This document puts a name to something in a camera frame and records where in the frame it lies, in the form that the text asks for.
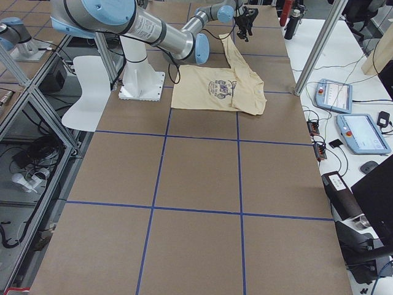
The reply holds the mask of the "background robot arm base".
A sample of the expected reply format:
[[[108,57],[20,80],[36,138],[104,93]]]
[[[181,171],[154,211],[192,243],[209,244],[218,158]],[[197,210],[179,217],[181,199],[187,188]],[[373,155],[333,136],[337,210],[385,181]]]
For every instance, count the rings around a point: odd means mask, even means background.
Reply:
[[[15,61],[22,62],[38,62],[45,52],[52,49],[48,43],[33,39],[17,17],[1,19],[1,45]]]

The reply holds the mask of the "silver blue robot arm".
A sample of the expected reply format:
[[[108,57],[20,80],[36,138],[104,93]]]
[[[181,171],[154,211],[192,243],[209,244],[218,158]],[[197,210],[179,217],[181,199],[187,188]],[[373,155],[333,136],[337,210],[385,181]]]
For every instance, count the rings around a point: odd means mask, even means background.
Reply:
[[[52,26],[64,34],[92,39],[97,32],[124,35],[159,47],[183,64],[201,65],[209,58],[208,37],[202,33],[212,21],[235,21],[238,36],[251,35],[258,9],[246,7],[242,1],[222,1],[200,7],[182,29],[139,7],[136,1],[52,1]]]

